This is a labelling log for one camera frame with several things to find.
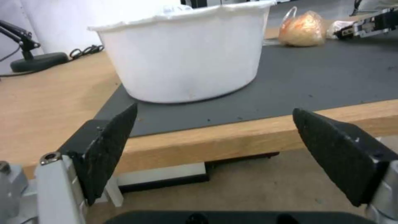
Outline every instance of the white bowl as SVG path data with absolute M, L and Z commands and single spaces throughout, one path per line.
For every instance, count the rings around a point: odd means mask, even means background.
M 256 76 L 274 0 L 227 4 L 90 27 L 127 92 L 157 103 L 220 96 Z

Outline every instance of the black cable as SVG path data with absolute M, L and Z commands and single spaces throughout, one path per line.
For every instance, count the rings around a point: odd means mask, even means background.
M 3 57 L 2 59 L 0 59 L 0 62 L 6 60 L 7 58 L 9 58 L 9 57 L 11 57 L 11 56 L 13 56 L 13 55 L 14 55 L 15 53 L 17 53 L 20 49 L 21 49 L 21 46 L 18 45 L 18 48 L 17 48 L 14 52 L 12 52 L 11 54 L 9 54 L 9 55 Z

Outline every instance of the gray mat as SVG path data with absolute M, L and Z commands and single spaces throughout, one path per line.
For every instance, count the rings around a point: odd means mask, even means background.
M 172 132 L 398 98 L 398 38 L 328 41 L 310 48 L 265 46 L 245 88 L 188 104 L 138 102 L 131 136 Z M 109 119 L 136 101 L 120 86 L 96 115 Z

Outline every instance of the white panel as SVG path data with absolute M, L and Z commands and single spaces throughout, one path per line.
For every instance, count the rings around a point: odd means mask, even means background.
M 69 54 L 101 43 L 95 32 L 87 30 L 90 17 L 85 1 L 22 0 L 22 4 L 45 53 Z
M 147 183 L 159 180 L 167 180 L 178 177 L 189 177 L 205 174 L 205 163 L 193 163 L 174 167 L 142 170 L 130 173 L 124 173 L 118 176 L 117 185 L 131 185 L 138 183 Z
M 179 0 L 22 0 L 45 53 L 65 52 L 101 44 L 88 26 L 121 17 L 138 18 L 160 4 Z

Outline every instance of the bolt head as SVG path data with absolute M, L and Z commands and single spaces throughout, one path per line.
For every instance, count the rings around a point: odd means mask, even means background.
M 8 175 L 10 174 L 10 172 L 11 172 L 10 164 L 6 161 L 0 161 L 0 173 Z

